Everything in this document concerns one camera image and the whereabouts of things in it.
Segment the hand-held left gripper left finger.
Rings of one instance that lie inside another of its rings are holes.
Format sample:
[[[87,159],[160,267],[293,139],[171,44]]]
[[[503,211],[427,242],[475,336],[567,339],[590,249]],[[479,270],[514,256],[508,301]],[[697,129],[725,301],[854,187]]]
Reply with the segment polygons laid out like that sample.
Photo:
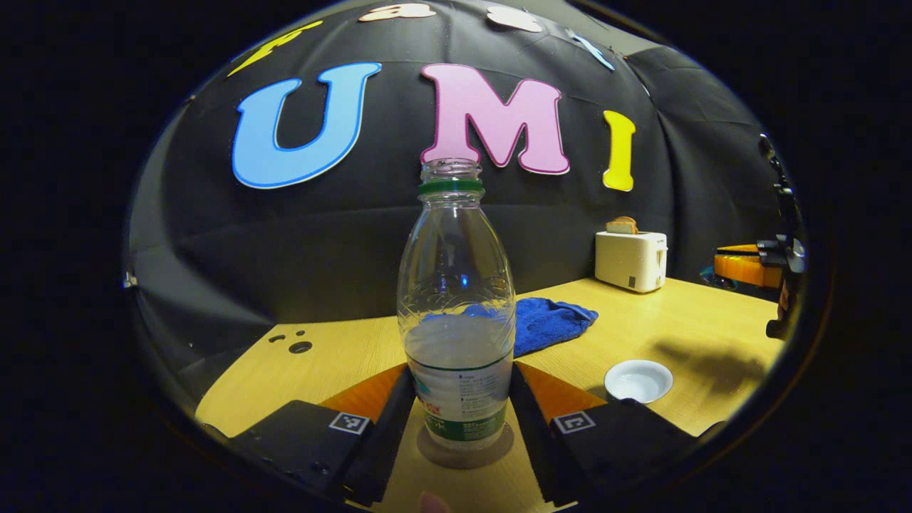
[[[402,363],[319,405],[290,400],[229,445],[310,493],[370,507],[384,498],[414,399]]]

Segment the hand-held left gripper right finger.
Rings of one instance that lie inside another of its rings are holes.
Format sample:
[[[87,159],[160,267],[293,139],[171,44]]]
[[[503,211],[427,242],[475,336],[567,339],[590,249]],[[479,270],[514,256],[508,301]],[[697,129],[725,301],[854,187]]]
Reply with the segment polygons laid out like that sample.
[[[632,506],[703,441],[637,400],[604,400],[526,363],[512,365],[510,400],[543,498],[557,506]]]

